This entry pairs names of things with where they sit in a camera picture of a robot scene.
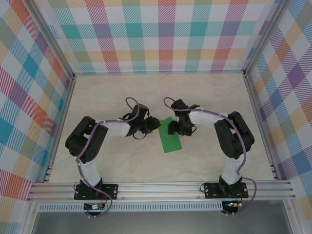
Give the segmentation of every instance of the plaid wall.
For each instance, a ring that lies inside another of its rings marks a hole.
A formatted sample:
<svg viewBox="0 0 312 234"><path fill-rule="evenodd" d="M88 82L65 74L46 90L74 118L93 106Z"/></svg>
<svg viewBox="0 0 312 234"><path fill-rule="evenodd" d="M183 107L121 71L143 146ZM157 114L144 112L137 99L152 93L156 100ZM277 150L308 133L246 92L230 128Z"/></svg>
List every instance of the plaid wall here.
<svg viewBox="0 0 312 234"><path fill-rule="evenodd" d="M73 70L99 73L241 70L274 0L36 2Z"/></svg>
<svg viewBox="0 0 312 234"><path fill-rule="evenodd" d="M44 173L69 78L22 0L0 0L0 234Z"/></svg>
<svg viewBox="0 0 312 234"><path fill-rule="evenodd" d="M250 74L274 157L312 233L312 0L293 0Z"/></svg>
<svg viewBox="0 0 312 234"><path fill-rule="evenodd" d="M263 33L264 33L264 31L267 29L267 27L268 27L268 25L269 25L269 22L270 22L272 16L274 15L274 13L275 13L275 11L276 11L276 9L277 9L277 6L278 6L278 4L279 4L280 1L281 1L281 0L274 0L274 3L273 3L273 5L272 5L272 7L271 7L271 9L270 9L270 11L269 11L267 17L266 17L266 19L265 19L265 21L264 21L264 23L263 23L263 25L262 25L262 27L261 27L259 33L258 33L256 39L255 39L254 42L253 42L253 46L252 46L252 48L251 48L251 50L250 50L250 52L249 52L249 54L248 54L248 56L247 56L247 59L246 59L245 62L244 62L243 70L246 69L246 67L247 67L247 65L248 65L248 63L249 63L249 61L250 61L252 55L254 54L254 50L257 48L258 44L260 43L261 38L262 38L262 36L263 36Z"/></svg>

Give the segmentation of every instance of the black mounting bracket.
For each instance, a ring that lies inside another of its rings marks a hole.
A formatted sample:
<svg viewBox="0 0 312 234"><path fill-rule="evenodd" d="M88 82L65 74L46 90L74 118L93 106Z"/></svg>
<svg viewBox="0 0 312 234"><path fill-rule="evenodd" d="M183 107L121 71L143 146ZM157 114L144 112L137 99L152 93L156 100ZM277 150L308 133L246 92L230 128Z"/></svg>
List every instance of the black mounting bracket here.
<svg viewBox="0 0 312 234"><path fill-rule="evenodd" d="M220 187L220 183L204 183L201 190L205 193L206 199L212 198L248 198L248 190L245 183L239 183L235 190L227 192L226 194Z"/></svg>
<svg viewBox="0 0 312 234"><path fill-rule="evenodd" d="M117 184L103 184L101 180L95 187L111 196L112 200L117 199L118 194ZM80 184L76 185L75 187L74 200L102 200L102 199L106 200L106 196L90 188L82 181L80 181Z"/></svg>

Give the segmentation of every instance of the purple cable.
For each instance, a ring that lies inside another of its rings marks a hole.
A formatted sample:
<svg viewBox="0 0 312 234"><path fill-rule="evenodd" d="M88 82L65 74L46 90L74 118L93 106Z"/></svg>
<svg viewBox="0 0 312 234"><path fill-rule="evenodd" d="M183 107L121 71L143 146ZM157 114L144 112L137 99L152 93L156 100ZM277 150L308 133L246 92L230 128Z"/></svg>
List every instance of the purple cable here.
<svg viewBox="0 0 312 234"><path fill-rule="evenodd" d="M130 122L130 121L134 120L134 119L138 116L138 113L139 113L139 104L138 104L137 100L135 100L133 97L127 97L127 98L126 98L126 103L127 103L127 105L128 105L132 110L133 110L133 108L129 105L128 99L132 99L133 101L136 102L136 105L137 105L137 112L136 112L136 115L135 115L133 118L128 119L128 120L116 120L116 119L112 119L112 120L106 120L105 122L110 122L110 123L111 123L111 122L127 123L127 122ZM104 123L104 121L100 121L100 122L98 122L98 123L94 126L94 128L92 129L92 131L91 131L91 133L90 133L90 135L89 135L89 139L87 140L87 143L85 144L84 148L82 149L82 151L80 152L80 154L79 154L79 155L77 156L77 158L76 158L76 162L77 162L77 164L78 164L78 170L79 170L79 173L80 173L80 175L81 175L81 177L82 177L82 179L83 179L83 182L84 182L86 185L88 185L90 188L92 188L92 189L98 191L99 193L101 193L101 194L107 196L107 197L110 199L110 202L111 202L111 204L110 204L110 206L108 207L107 210L101 212L101 213L98 214L97 216L93 216L94 218L96 218L96 217L101 217L102 215L106 214L106 213L112 208L112 206L113 206L113 200L112 200L111 196L109 196L106 192L104 192L104 191L102 191L102 190L100 190L100 189L97 189L96 187L92 186L92 185L84 178L84 175L83 175L83 172L82 172L82 169L81 169L81 165L80 165L80 164L81 164L80 158L82 157L82 155L84 154L84 152L85 152L86 149L88 148L88 146L89 146L89 144L90 144L90 141L91 141L91 138L92 138L92 136L93 136L93 134L94 134L96 128L97 128L100 124L102 124L102 123Z"/></svg>
<svg viewBox="0 0 312 234"><path fill-rule="evenodd" d="M257 192L257 184L256 184L256 182L255 182L253 179L247 178L247 177L243 177L243 176L239 173L239 172L240 172L240 169L242 169L242 167L243 167L243 166L245 165L245 163L246 163L246 160L247 160L247 152L246 152L246 148L245 148L244 141L243 141L243 139L242 139L242 137L241 137L241 135L240 135L238 129L237 129L236 126L233 124L233 121L231 121L231 120L230 120L229 118L227 118L226 116L224 116L224 115L222 115L222 114L218 114L218 113L213 112L213 111L207 111L207 110L203 110L203 109L175 109L175 108L172 108L171 106L169 106L169 105L166 103L166 100L167 100L167 99L170 99L171 101L175 101L175 100L172 99L171 97L165 97L165 98L164 98L164 104L165 104L165 106L168 107L169 109L173 110L173 111L198 111L198 112L206 112L206 113L212 114L212 115L214 115L214 116L220 116L220 117L224 118L225 120L227 120L227 121L231 124L231 126L233 127L233 129L235 130L235 132L236 132L236 134L237 134L237 136L238 136L238 139L239 139L240 143L242 144L242 147L243 147L243 154L244 154L243 162L242 162L242 164L238 167L238 169L237 169L237 174L238 174L241 178L243 178L243 179L252 181L253 184L254 184L254 193L253 193L252 199L250 200L250 202L248 203L248 205L247 205L243 210L240 210L240 211L236 212L236 214L241 213L242 211L244 211L244 210L251 204L251 202L252 202L252 201L254 200L254 198L255 198L255 194L256 194L256 192Z"/></svg>

